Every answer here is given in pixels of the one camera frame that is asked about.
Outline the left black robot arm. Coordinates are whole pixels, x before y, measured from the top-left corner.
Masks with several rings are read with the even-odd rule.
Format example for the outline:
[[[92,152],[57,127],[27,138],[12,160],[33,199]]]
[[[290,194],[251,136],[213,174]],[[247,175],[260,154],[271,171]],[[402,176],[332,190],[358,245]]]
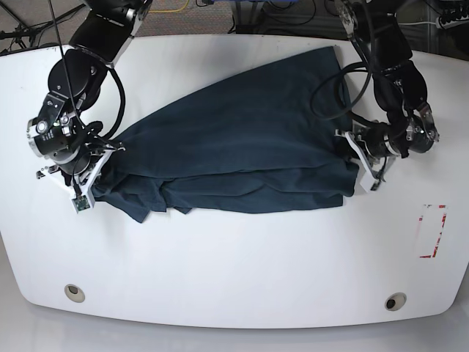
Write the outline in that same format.
[[[396,18],[404,1],[336,1],[345,32],[373,80],[377,105],[387,122],[370,122],[353,112],[347,133],[376,190],[397,158],[425,153],[439,139],[428,104],[427,85]]]

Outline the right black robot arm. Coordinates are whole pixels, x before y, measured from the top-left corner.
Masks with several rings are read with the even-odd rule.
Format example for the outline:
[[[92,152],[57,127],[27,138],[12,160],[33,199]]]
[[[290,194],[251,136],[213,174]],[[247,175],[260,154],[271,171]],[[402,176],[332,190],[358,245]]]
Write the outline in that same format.
[[[61,50],[48,76],[49,92],[26,135],[33,152],[54,162],[66,178],[74,203],[92,204],[91,187],[112,153],[121,150],[112,136],[125,112],[125,91],[115,66],[146,18],[151,1],[86,1],[89,14]],[[84,122],[81,115],[97,101],[106,76],[119,92],[119,110],[110,130],[101,121]]]

